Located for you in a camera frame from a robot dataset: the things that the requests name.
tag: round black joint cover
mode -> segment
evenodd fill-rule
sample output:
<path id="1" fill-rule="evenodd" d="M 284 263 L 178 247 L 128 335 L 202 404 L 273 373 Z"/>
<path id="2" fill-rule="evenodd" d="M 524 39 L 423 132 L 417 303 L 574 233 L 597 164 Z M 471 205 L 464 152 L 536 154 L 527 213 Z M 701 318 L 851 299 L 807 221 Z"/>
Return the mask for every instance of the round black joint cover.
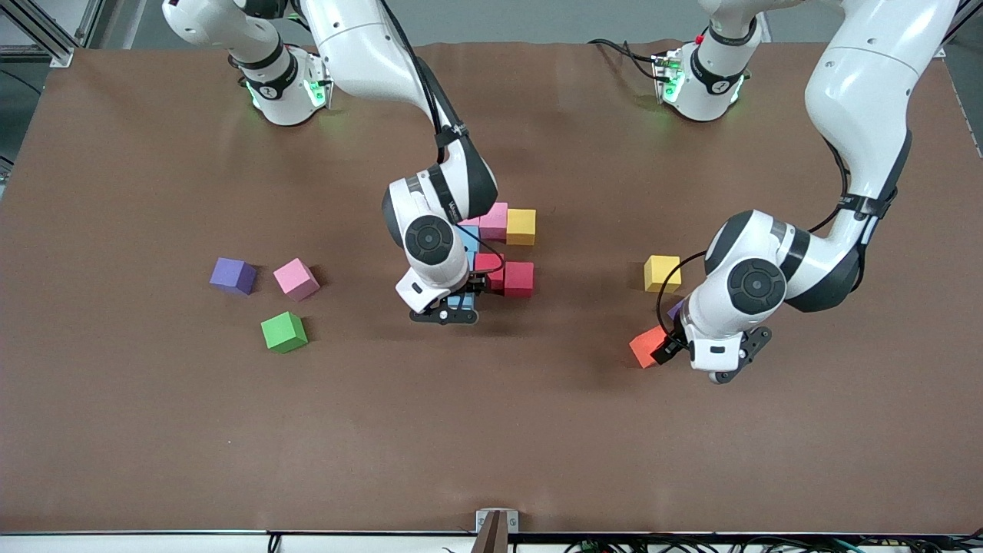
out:
<path id="1" fill-rule="evenodd" d="M 450 223 L 436 215 L 424 215 L 406 229 L 406 251 L 427 265 L 439 265 L 447 260 L 454 244 Z"/>
<path id="2" fill-rule="evenodd" d="M 785 278 L 774 263 L 746 259 L 730 270 L 727 292 L 738 311 L 757 315 L 778 306 L 785 298 Z"/>

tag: floor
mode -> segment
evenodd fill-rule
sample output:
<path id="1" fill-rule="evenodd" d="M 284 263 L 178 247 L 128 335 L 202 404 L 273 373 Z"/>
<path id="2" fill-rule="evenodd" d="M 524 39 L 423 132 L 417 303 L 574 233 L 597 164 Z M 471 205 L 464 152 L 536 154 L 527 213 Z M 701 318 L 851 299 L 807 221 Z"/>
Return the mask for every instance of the floor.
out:
<path id="1" fill-rule="evenodd" d="M 605 2 L 527 2 L 526 0 L 390 0 L 416 44 L 464 41 L 586 42 L 606 37 L 646 42 L 688 39 L 705 25 L 696 2 L 607 0 Z M 119 0 L 101 39 L 103 47 L 190 48 L 164 22 L 157 0 Z M 437 25 L 436 22 L 449 22 Z M 822 42 L 836 32 L 842 15 L 835 2 L 820 0 L 768 14 L 775 42 Z M 310 43 L 308 33 L 288 21 L 275 22 L 284 41 Z M 983 132 L 983 17 L 970 21 L 946 47 L 956 90 L 969 124 Z M 0 71 L 42 88 L 49 69 L 39 63 L 0 60 Z M 37 105 L 38 94 L 0 74 L 0 154 L 16 161 Z M 0 195 L 3 188 L 0 184 Z"/>

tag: blue cube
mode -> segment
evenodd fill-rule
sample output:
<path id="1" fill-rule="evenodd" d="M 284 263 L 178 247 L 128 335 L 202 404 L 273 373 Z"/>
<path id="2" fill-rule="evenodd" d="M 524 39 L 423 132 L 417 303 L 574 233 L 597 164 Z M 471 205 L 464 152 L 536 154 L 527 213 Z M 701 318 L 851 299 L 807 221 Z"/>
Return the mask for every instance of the blue cube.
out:
<path id="1" fill-rule="evenodd" d="M 464 294 L 463 300 L 460 295 L 447 296 L 447 306 L 450 307 L 451 309 L 474 310 L 475 294 L 472 292 L 468 292 Z"/>
<path id="2" fill-rule="evenodd" d="M 461 241 L 464 243 L 464 251 L 468 253 L 478 253 L 478 227 L 477 226 L 461 226 L 461 231 L 458 233 L 461 236 Z"/>
<path id="3" fill-rule="evenodd" d="M 218 258 L 215 270 L 211 272 L 209 283 L 216 288 L 232 294 L 249 295 L 256 280 L 256 269 L 236 259 Z"/>

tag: light blue block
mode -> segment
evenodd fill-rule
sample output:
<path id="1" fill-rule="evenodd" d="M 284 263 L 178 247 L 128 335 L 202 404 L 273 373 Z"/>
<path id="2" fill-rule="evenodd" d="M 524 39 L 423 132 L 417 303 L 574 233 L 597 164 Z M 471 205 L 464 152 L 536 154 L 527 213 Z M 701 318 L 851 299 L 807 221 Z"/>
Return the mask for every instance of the light blue block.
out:
<path id="1" fill-rule="evenodd" d="M 468 232 L 474 234 L 475 236 L 478 236 L 477 226 L 461 226 L 461 228 L 467 230 Z M 459 232 L 459 234 L 461 235 L 461 242 L 464 243 L 464 251 L 468 253 L 472 253 L 472 252 L 478 253 L 478 248 L 479 248 L 478 239 L 468 235 L 468 232 L 465 232 L 464 230 L 461 230 Z"/>
<path id="2" fill-rule="evenodd" d="M 464 294 L 464 301 L 461 301 L 461 296 L 447 296 L 447 306 L 451 309 L 470 309 L 475 308 L 475 294 L 468 292 Z"/>

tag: brown table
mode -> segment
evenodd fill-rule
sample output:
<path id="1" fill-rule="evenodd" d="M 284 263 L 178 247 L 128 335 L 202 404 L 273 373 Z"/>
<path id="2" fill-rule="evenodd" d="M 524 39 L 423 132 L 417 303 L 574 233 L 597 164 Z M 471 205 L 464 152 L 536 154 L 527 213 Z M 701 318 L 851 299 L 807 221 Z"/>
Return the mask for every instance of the brown table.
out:
<path id="1" fill-rule="evenodd" d="M 0 205 L 0 529 L 453 529 L 489 505 L 531 531 L 979 525 L 983 186 L 942 61 L 862 288 L 781 309 L 714 386 L 684 357 L 634 368 L 640 264 L 742 210 L 827 213 L 802 99 L 822 46 L 762 46 L 710 124 L 592 46 L 421 50 L 500 198 L 539 211 L 537 245 L 505 248 L 536 296 L 482 297 L 474 328 L 412 324 L 392 289 L 382 192 L 433 161 L 415 108 L 339 93 L 276 128 L 219 51 L 52 72 Z M 252 296 L 208 286 L 219 256 L 260 267 Z M 300 304 L 271 274 L 298 256 L 326 280 Z M 313 341 L 268 352 L 288 309 Z"/>

